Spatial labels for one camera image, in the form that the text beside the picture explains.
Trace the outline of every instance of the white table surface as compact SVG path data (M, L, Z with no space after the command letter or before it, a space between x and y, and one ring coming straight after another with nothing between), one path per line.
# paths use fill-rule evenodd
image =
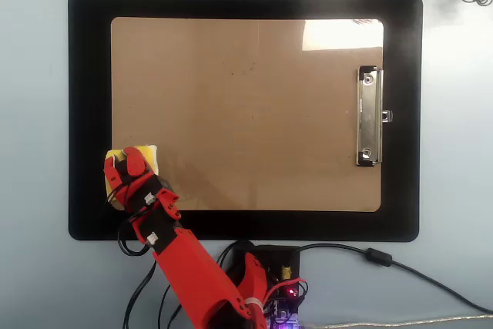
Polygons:
M493 307L491 98L493 6L423 0L421 232L370 243ZM118 328L151 256L69 236L67 0L0 0L1 328ZM226 242L206 242L218 253ZM366 247L369 243L356 243ZM305 321L404 321L476 314L394 268L343 251L309 251ZM132 328L156 327L166 279L138 300ZM164 319L176 306L171 294ZM493 321L433 327L486 328ZM180 314L176 326L190 327Z

